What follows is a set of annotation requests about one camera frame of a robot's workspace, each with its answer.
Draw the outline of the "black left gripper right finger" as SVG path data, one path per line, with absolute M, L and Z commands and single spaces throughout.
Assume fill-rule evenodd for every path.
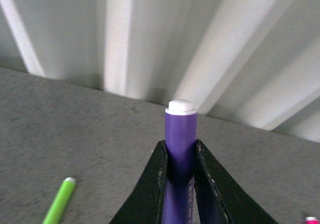
M 222 166 L 206 145 L 196 140 L 195 195 L 201 224 L 276 224 Z

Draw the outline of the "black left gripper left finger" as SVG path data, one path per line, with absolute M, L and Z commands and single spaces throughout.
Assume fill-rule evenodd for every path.
M 111 219 L 111 224 L 161 224 L 167 184 L 165 142 L 153 150 L 133 191 Z

